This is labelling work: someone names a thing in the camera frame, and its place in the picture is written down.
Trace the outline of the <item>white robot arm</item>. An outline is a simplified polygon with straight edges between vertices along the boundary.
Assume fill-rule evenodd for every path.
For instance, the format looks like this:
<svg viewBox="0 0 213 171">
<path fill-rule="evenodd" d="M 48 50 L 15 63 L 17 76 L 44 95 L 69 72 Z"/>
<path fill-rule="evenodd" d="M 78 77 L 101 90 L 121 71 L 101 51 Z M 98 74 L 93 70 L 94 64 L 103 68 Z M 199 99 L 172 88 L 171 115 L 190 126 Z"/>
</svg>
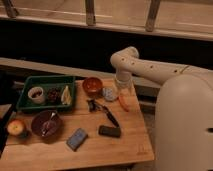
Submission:
<svg viewBox="0 0 213 171">
<path fill-rule="evenodd" d="M 160 85 L 155 106 L 155 170 L 213 171 L 213 70 L 142 60 L 130 46 L 110 58 L 124 88 L 138 75 Z"/>
</svg>

